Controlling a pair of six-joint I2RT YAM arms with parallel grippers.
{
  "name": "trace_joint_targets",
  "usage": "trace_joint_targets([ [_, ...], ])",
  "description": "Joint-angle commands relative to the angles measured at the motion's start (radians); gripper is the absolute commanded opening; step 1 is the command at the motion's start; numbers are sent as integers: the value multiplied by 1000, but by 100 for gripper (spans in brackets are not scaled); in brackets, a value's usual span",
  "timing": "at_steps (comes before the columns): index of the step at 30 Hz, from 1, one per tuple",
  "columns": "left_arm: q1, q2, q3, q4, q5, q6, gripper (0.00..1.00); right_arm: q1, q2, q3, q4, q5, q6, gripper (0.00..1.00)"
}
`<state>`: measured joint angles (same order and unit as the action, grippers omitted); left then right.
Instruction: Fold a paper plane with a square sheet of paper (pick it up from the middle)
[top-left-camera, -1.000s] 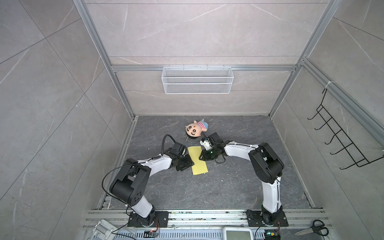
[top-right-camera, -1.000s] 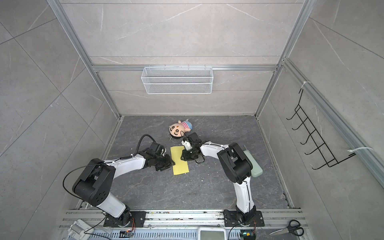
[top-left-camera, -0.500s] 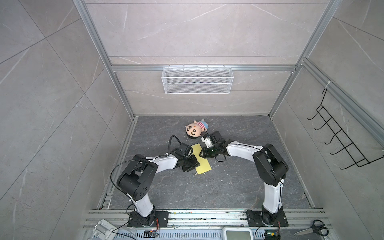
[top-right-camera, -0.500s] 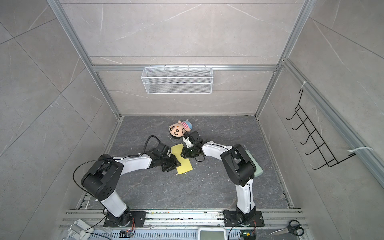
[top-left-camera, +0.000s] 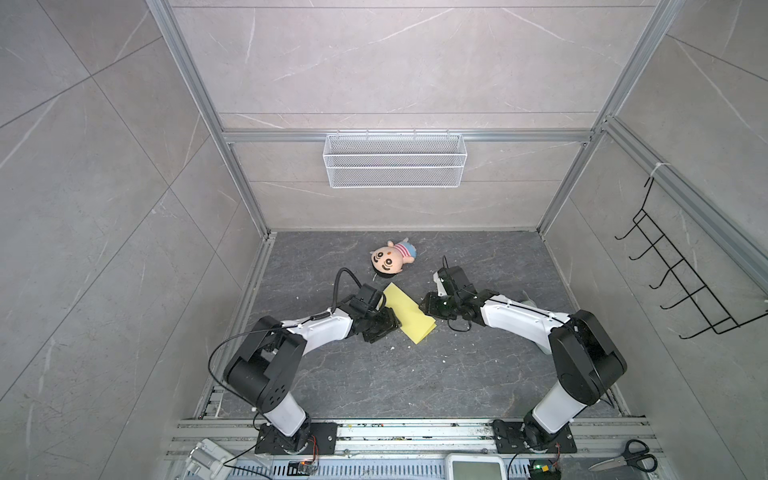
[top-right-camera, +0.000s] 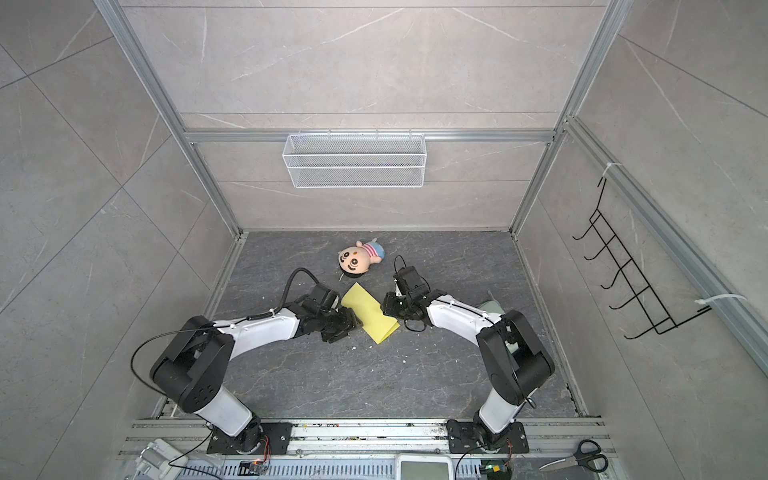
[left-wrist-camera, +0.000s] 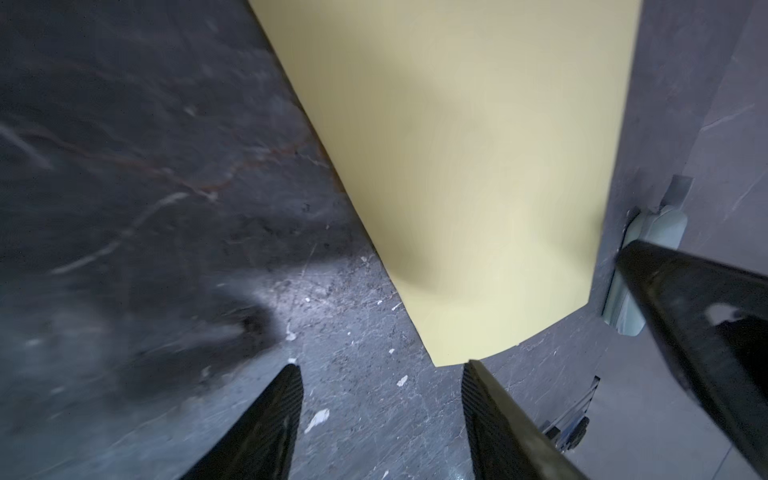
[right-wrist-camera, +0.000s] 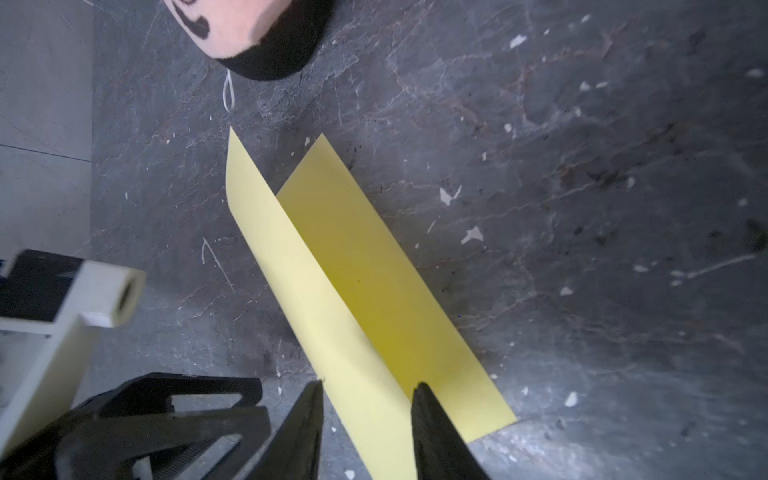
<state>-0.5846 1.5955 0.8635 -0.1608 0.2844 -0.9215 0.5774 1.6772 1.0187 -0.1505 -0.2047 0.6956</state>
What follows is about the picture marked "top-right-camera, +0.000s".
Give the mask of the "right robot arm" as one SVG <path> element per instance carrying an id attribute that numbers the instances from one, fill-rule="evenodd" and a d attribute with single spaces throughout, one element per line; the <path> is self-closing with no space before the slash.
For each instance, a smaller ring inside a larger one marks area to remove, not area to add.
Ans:
<path id="1" fill-rule="evenodd" d="M 474 417 L 485 444 L 505 434 L 531 395 L 555 373 L 555 362 L 527 318 L 516 310 L 491 312 L 433 289 L 413 266 L 395 271 L 396 289 L 382 311 L 405 323 L 450 331 L 478 347 L 491 391 Z"/>

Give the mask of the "yellow square paper sheet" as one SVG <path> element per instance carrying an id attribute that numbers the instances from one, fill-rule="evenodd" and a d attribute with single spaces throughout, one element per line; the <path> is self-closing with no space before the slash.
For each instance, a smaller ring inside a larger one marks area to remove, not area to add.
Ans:
<path id="1" fill-rule="evenodd" d="M 344 294 L 341 305 L 353 310 L 362 322 L 363 330 L 376 344 L 381 344 L 399 328 L 398 321 L 385 315 L 381 304 L 359 283 Z"/>

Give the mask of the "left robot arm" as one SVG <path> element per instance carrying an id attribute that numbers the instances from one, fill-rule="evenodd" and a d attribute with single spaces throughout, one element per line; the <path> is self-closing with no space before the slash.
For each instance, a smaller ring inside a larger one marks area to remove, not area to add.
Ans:
<path id="1" fill-rule="evenodd" d="M 223 386 L 229 363 L 262 346 L 319 333 L 326 343 L 362 325 L 338 294 L 317 284 L 309 294 L 264 314 L 234 320 L 190 318 L 150 369 L 150 379 L 184 412 L 206 420 L 240 452 L 256 449 L 261 420 Z"/>

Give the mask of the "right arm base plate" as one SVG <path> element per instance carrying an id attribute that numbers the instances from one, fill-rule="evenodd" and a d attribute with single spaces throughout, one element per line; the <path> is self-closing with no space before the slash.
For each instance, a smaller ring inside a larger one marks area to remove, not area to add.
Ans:
<path id="1" fill-rule="evenodd" d="M 493 433 L 479 419 L 473 421 L 449 419 L 445 423 L 445 428 L 452 454 L 480 451 L 506 451 L 512 454 L 530 452 L 527 434 L 521 422 L 508 424 L 500 433 Z"/>

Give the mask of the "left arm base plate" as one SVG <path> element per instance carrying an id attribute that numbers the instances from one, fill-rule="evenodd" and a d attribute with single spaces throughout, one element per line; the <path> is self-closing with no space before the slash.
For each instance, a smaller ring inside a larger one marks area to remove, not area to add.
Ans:
<path id="1" fill-rule="evenodd" d="M 212 429 L 208 454 L 222 455 L 285 455 L 290 443 L 293 424 L 290 422 L 252 421 L 237 436 L 228 436 L 218 427 Z"/>

